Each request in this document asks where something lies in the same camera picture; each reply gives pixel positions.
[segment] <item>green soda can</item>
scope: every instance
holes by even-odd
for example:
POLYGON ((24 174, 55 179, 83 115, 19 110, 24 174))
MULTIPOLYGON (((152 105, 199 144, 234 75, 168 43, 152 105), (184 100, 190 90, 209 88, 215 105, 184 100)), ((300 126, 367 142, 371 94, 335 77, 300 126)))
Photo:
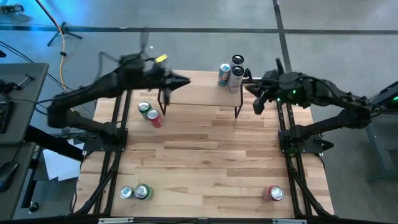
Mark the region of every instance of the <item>green soda can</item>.
POLYGON ((154 189, 146 184, 137 185, 134 195, 139 200, 149 200, 154 196, 154 189))
POLYGON ((138 103, 138 110, 141 113, 141 115, 145 118, 148 119, 148 111, 152 109, 152 106, 150 103, 143 101, 138 103))

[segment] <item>yellow cable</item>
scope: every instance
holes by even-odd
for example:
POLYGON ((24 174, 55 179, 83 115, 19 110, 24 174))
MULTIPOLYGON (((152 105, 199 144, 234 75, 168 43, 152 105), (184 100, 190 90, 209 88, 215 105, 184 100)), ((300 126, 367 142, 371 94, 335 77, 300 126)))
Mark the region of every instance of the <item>yellow cable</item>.
MULTIPOLYGON (((54 17, 51 16, 51 14, 48 12, 48 10, 46 10, 46 8, 43 6, 43 4, 40 2, 40 0, 37 0, 37 2, 43 7, 43 9, 47 12, 47 14, 51 17, 51 19, 54 21, 55 25, 57 26, 58 31, 61 34, 62 37, 62 52, 65 52, 65 39, 63 37, 63 32, 61 30, 61 27, 58 25, 58 23, 56 22, 56 20, 54 19, 54 17)), ((60 64, 60 78, 61 78, 61 83, 62 83, 62 88, 63 90, 65 90, 65 92, 67 91, 67 89, 65 88, 65 83, 63 81, 63 74, 62 74, 62 68, 63 68, 63 58, 65 56, 62 55, 61 58, 61 64, 60 64)))

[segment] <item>gray floor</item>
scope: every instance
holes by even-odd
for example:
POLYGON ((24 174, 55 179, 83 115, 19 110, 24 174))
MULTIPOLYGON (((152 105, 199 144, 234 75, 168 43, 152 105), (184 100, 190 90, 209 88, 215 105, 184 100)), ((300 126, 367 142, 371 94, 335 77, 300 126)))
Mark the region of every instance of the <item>gray floor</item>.
MULTIPOLYGON (((51 26, 34 1, 18 2, 25 6, 30 21, 16 22, 0 15, 0 25, 51 26)), ((43 3, 59 22, 67 21, 71 26, 277 28, 272 0, 59 0, 43 3)), ((395 0, 280 0, 279 4, 285 29, 398 29, 398 1, 395 0)), ((68 56, 64 77, 71 88, 90 84, 95 79, 99 52, 117 57, 138 51, 137 33, 78 34, 83 40, 69 36, 66 39, 68 56)), ((35 62, 49 63, 49 72, 58 77, 62 43, 58 38, 47 47, 52 35, 53 32, 2 30, 0 40, 35 62)), ((286 39, 293 70, 329 79, 342 90, 369 96, 397 80, 397 35, 288 34, 286 39)), ((216 70, 220 62, 241 53, 255 76, 275 68, 274 59, 282 57, 278 34, 151 33, 149 46, 152 46, 147 49, 149 55, 168 54, 169 66, 173 69, 216 70)), ((24 61, 9 54, 0 62, 24 61)), ((114 67, 113 62, 106 62, 103 71, 114 67)), ((47 79, 40 99, 60 92, 61 89, 47 79)), ((86 107, 94 112, 93 104, 86 107)), ((79 110, 92 117, 82 108, 79 110)), ((314 121, 334 116, 339 110, 332 106, 311 107, 314 121)), ((32 124, 49 133, 59 132, 49 128, 40 114, 34 115, 32 124)), ((335 143, 335 147, 325 153, 326 176, 335 213, 344 218, 397 223, 397 181, 368 184, 364 180, 365 175, 378 168, 364 131, 339 129, 326 133, 325 139, 335 143)), ((29 215, 27 210, 19 209, 15 218, 66 214, 74 183, 75 180, 40 183, 34 195, 40 210, 29 215)))

